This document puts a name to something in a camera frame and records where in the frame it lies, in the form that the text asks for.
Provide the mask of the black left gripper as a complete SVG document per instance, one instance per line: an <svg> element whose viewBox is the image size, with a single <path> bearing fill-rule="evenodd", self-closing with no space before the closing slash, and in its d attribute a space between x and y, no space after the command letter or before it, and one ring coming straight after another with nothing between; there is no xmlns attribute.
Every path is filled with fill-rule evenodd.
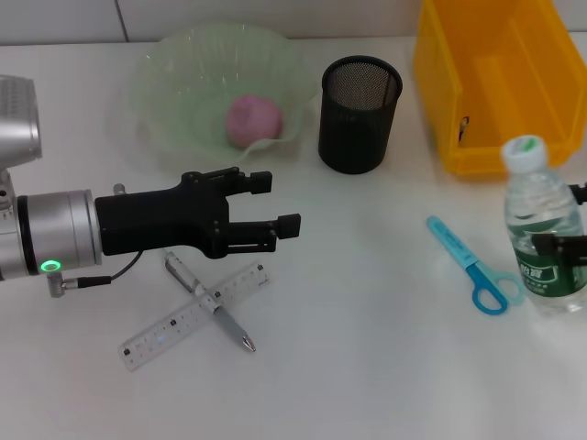
<svg viewBox="0 0 587 440"><path fill-rule="evenodd" d="M159 191L99 197L94 201L102 252L107 256L188 246L208 258L271 253L279 240L299 237L301 216L228 222L226 196L270 193L269 171L247 175L239 167L188 171L176 186Z"/></svg>

